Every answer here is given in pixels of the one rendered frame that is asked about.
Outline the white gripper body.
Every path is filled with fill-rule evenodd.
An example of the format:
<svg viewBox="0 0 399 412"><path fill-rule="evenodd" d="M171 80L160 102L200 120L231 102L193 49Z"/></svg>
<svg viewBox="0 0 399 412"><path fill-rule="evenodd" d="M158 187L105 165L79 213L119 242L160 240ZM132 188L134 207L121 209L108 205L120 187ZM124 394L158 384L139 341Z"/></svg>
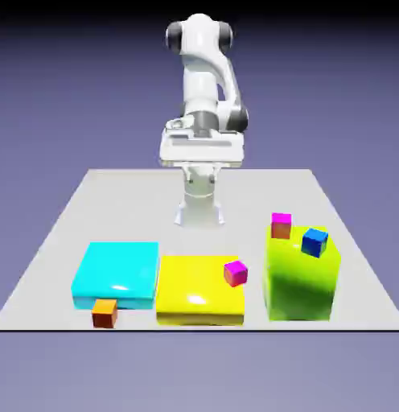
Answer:
<svg viewBox="0 0 399 412"><path fill-rule="evenodd" d="M191 129L162 132L159 158L163 166L215 163L222 167L239 167L244 157L244 135L240 133L211 130L210 138L198 138Z"/></svg>

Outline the small magenta cube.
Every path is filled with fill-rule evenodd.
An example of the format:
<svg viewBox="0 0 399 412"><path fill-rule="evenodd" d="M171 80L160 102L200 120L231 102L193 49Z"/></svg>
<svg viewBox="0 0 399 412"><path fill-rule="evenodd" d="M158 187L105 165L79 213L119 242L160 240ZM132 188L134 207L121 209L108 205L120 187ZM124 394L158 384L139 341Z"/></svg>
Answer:
<svg viewBox="0 0 399 412"><path fill-rule="evenodd" d="M248 267L240 260L224 265L224 279L231 287L245 284L248 279Z"/></svg>
<svg viewBox="0 0 399 412"><path fill-rule="evenodd" d="M290 213L273 212L270 227L272 238L289 239L292 227L292 215Z"/></svg>

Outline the small blue cube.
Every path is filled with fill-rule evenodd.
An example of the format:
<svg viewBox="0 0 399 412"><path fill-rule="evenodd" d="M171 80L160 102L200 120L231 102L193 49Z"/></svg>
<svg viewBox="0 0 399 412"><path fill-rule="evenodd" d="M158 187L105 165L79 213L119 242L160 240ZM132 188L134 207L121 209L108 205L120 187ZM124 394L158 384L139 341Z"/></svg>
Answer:
<svg viewBox="0 0 399 412"><path fill-rule="evenodd" d="M327 248L328 232L309 228L302 236L301 251L314 258L320 258Z"/></svg>

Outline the small orange cube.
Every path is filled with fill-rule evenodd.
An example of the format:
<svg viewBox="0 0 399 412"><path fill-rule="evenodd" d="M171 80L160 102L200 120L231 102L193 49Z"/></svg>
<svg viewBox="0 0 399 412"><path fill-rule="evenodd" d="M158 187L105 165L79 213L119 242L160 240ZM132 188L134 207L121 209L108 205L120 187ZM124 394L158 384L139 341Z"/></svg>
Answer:
<svg viewBox="0 0 399 412"><path fill-rule="evenodd" d="M117 300L97 299L92 309L95 328L114 328L117 321Z"/></svg>

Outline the large yellow box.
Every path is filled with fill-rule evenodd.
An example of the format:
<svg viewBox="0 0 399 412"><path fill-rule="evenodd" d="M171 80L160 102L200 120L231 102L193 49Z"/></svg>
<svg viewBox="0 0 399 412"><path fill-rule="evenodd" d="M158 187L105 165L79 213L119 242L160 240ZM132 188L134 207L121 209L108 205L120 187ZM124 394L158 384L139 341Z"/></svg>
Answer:
<svg viewBox="0 0 399 412"><path fill-rule="evenodd" d="M155 301L162 326L237 326L245 317L244 284L231 287L224 265L227 255L164 255Z"/></svg>

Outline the large cyan box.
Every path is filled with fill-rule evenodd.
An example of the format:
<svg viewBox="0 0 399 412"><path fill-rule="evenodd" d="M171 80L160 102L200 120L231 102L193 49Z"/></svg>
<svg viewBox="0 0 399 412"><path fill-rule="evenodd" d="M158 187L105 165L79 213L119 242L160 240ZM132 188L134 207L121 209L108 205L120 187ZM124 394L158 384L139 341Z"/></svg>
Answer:
<svg viewBox="0 0 399 412"><path fill-rule="evenodd" d="M91 242L72 280L74 307L90 310L98 299L114 299L120 309L150 310L158 263L157 242Z"/></svg>

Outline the large lime green box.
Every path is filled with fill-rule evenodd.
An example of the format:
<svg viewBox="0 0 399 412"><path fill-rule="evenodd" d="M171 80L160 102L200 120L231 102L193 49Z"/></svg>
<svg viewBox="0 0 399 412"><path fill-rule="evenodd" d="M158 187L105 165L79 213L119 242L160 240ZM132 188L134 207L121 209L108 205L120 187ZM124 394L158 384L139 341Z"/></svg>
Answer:
<svg viewBox="0 0 399 412"><path fill-rule="evenodd" d="M267 229L263 290L271 321L328 321L331 318L341 256L329 237L319 257L301 251L309 226L295 225L288 239Z"/></svg>

